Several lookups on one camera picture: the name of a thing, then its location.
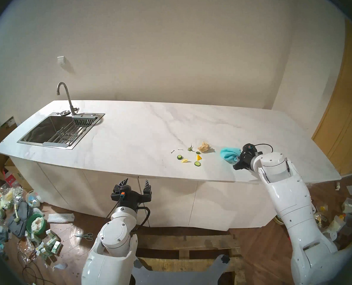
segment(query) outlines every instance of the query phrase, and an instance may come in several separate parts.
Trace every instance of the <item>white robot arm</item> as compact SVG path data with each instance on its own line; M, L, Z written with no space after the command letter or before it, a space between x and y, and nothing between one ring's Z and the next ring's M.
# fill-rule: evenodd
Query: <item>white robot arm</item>
M319 284L332 279L352 254L352 246L337 251L313 216L309 190L294 164L282 153L263 154L246 144L234 169L259 174L292 243L291 270L295 284Z
M136 249L138 247L137 235L130 236L136 225L138 207L143 202L151 201L151 186L146 180L143 195L131 190L123 180L114 187L111 199L118 201L110 221L102 227L81 275L83 285L128 285L134 265Z

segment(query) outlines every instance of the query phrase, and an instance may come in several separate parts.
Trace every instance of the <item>white wall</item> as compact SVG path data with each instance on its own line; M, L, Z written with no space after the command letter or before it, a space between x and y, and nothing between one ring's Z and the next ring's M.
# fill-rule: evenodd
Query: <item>white wall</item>
M297 12L288 62L272 109L288 113L312 136L340 71L345 19L327 0L298 0Z
M0 125L65 99L59 81L74 100L271 108L295 3L13 0L0 17Z

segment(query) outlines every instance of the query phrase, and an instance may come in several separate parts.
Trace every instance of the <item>light switch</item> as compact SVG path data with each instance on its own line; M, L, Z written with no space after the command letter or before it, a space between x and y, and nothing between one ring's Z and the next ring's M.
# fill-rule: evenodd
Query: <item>light switch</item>
M64 56L57 57L57 63L60 64L61 66L65 65L65 57Z

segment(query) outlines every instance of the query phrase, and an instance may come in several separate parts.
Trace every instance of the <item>white marble countertop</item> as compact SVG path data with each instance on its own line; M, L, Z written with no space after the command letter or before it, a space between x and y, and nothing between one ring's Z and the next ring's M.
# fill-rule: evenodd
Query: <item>white marble countertop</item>
M254 108L129 101L72 101L80 112L105 113L102 120L72 149L17 143L52 112L69 109L53 101L24 121L0 143L0 153L42 163L146 177L202 181L259 181L248 170L235 171L220 157L223 147L268 143L284 153L305 182L339 180L341 176L311 138L285 113ZM215 150L193 150L206 141ZM266 145L259 151L270 152ZM177 155L188 158L181 163Z

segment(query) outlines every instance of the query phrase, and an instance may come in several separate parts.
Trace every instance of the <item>crumpled food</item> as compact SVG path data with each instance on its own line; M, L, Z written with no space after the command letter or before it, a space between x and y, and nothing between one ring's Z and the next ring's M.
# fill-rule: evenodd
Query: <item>crumpled food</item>
M44 224L44 219L42 217L37 217L31 225L31 230L33 233L39 232L39 230L42 228Z
M200 150L201 152L208 151L209 149L210 149L210 145L205 141L202 142L202 145L198 147L198 150Z

